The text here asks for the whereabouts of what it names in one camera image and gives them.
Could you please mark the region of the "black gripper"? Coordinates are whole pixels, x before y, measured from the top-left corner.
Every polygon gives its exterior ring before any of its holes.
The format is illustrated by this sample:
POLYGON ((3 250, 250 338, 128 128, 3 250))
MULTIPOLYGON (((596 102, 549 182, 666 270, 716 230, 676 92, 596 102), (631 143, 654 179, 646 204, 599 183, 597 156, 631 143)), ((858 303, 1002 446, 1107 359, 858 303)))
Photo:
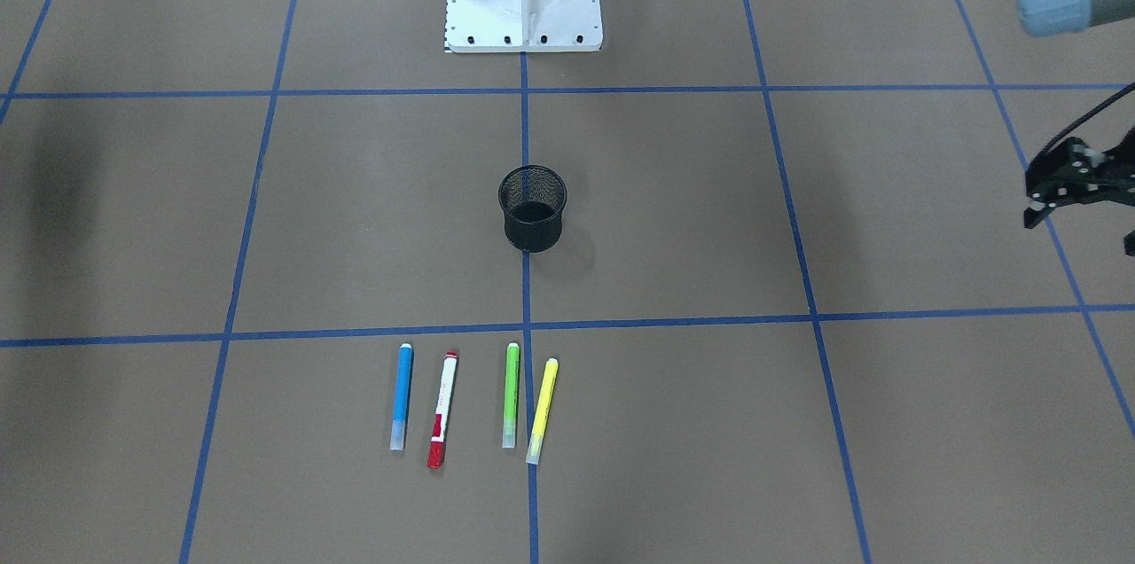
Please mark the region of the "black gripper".
POLYGON ((1046 148, 1026 169, 1024 228, 1035 229, 1057 208, 1110 203, 1132 207, 1134 196, 1134 128, 1115 148, 1090 148, 1066 137, 1046 148))

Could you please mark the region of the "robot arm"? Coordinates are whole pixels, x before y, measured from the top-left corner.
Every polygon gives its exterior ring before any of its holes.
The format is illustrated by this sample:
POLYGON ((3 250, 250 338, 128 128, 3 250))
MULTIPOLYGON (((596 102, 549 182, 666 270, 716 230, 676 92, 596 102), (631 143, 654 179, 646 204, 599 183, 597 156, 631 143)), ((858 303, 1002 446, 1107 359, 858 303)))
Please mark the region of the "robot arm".
MULTIPOLYGON (((1016 3, 1022 27, 1032 37, 1051 37, 1127 22, 1134 14, 1134 0, 1016 0, 1016 3)), ((1024 190, 1029 201, 1022 213, 1024 228, 1037 228, 1057 208, 1134 204, 1132 131, 1124 133, 1119 143, 1109 149, 1090 148, 1075 135, 1083 124, 1130 94, 1132 84, 1126 84, 1039 149, 1024 172, 1024 190)))

